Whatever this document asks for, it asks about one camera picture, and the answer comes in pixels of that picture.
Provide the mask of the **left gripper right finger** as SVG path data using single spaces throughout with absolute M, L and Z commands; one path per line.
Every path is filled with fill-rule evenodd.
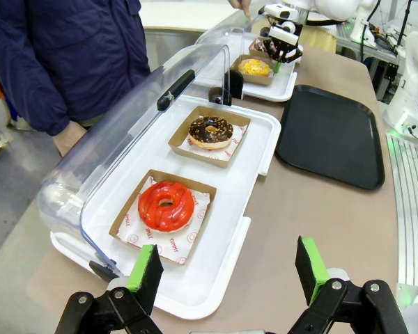
M 290 333 L 329 333 L 335 323 L 349 324 L 354 333 L 408 332 L 384 280 L 359 287 L 351 280 L 332 277 L 312 238 L 298 237 L 295 267 L 307 309 Z

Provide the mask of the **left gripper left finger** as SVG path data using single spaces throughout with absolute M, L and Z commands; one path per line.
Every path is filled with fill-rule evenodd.
M 144 245 L 129 276 L 115 278 L 106 292 L 70 296 L 56 333 L 160 333 L 150 317 L 163 266 L 156 245 Z

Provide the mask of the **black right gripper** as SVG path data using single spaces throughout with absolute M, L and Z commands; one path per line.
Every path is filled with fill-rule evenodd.
M 268 38 L 263 41 L 265 51 L 268 56 L 274 60 L 273 72 L 278 72 L 280 68 L 280 62 L 278 61 L 279 55 L 285 55 L 285 61 L 291 63 L 293 61 L 299 61 L 303 55 L 303 46 L 295 45 L 279 40 L 277 38 Z

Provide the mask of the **person's left hand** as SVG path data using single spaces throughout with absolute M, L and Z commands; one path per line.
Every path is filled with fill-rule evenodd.
M 228 0 L 232 8 L 241 10 L 248 20 L 251 20 L 250 5 L 251 0 Z

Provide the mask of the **person's right hand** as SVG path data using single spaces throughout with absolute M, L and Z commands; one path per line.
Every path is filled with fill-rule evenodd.
M 64 157 L 86 132 L 87 130 L 80 124 L 70 121 L 63 131 L 53 136 L 54 144 L 60 155 Z

